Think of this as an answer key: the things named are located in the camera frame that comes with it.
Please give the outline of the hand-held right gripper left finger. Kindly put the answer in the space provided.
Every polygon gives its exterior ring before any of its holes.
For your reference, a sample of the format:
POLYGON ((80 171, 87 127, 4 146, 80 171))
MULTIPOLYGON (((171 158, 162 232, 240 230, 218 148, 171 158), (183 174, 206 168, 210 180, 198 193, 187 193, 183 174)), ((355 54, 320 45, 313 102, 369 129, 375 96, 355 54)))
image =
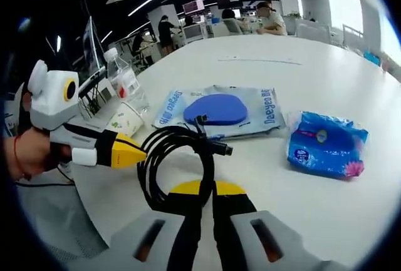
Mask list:
POLYGON ((151 211, 113 235, 102 256, 117 270, 191 270, 201 237, 204 180, 174 187, 161 200, 141 185, 151 211))

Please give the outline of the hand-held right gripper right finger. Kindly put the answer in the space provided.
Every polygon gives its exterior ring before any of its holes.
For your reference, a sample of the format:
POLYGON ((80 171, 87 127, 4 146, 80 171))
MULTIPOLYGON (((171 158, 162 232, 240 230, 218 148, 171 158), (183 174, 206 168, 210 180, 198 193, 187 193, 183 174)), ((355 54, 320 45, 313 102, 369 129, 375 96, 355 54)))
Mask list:
POLYGON ((246 192, 216 181, 214 238, 223 270, 327 270, 301 236, 268 211, 258 211, 246 192))

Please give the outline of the person's left hand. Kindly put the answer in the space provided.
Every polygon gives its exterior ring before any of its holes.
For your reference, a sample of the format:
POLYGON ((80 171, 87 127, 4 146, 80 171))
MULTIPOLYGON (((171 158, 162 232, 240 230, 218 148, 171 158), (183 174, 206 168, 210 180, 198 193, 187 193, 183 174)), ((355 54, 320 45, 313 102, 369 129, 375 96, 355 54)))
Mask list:
POLYGON ((39 175, 55 168, 60 161, 71 158, 71 148, 67 145, 52 145, 49 136, 35 128, 30 128, 14 141, 14 154, 23 177, 39 175))

